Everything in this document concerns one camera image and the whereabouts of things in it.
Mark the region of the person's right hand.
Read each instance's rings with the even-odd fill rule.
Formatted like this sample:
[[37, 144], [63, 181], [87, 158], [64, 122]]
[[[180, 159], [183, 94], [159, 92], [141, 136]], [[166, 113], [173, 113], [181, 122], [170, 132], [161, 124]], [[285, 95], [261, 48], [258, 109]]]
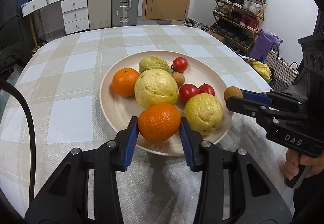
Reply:
[[310, 158], [306, 155], [300, 155], [297, 151], [288, 149], [286, 153], [284, 173], [289, 180], [299, 174], [299, 165], [311, 166], [306, 178], [318, 175], [324, 168], [323, 153], [318, 158]]

